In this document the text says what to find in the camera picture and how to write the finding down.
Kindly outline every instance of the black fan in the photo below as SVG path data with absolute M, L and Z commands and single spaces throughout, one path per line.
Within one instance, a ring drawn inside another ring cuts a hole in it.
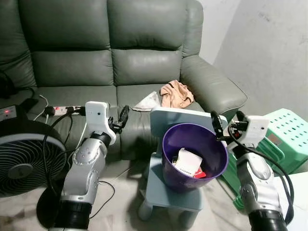
M 54 178 L 66 162 L 59 133 L 49 125 L 28 120 L 18 106 L 0 109 L 0 197 L 25 193 L 46 183 L 42 156 L 46 133 L 46 162 Z

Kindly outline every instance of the red package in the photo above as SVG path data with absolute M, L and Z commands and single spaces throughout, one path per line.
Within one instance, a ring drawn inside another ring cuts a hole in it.
M 195 178 L 206 177 L 206 173 L 202 171 L 201 167 L 199 167 L 198 171 L 196 171 L 196 173 L 193 177 L 195 177 Z

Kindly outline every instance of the sofa armrest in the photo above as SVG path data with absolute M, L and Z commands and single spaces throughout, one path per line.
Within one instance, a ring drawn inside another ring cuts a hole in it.
M 241 89 L 198 55 L 182 59 L 180 81 L 188 86 L 203 110 L 215 110 L 228 121 L 247 100 Z

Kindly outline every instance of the wastebasket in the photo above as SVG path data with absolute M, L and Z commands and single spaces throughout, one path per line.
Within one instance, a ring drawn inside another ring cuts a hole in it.
M 201 168 L 206 173 L 202 179 L 187 176 L 172 165 L 172 159 L 185 148 L 202 157 Z M 221 175 L 228 164 L 228 153 L 215 134 L 197 124 L 177 124 L 163 137 L 163 177 L 165 184 L 178 193 L 189 192 L 202 187 Z

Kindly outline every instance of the fan grille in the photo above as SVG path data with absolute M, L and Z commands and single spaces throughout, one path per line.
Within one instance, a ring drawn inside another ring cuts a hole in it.
M 46 183 L 42 147 L 42 140 L 12 141 L 0 145 L 0 197 L 25 193 Z M 65 165 L 66 155 L 61 154 L 61 151 L 55 143 L 46 143 L 47 167 L 52 178 Z M 24 166 L 27 166 L 26 174 L 23 173 Z M 12 178 L 9 174 L 12 169 L 20 175 Z

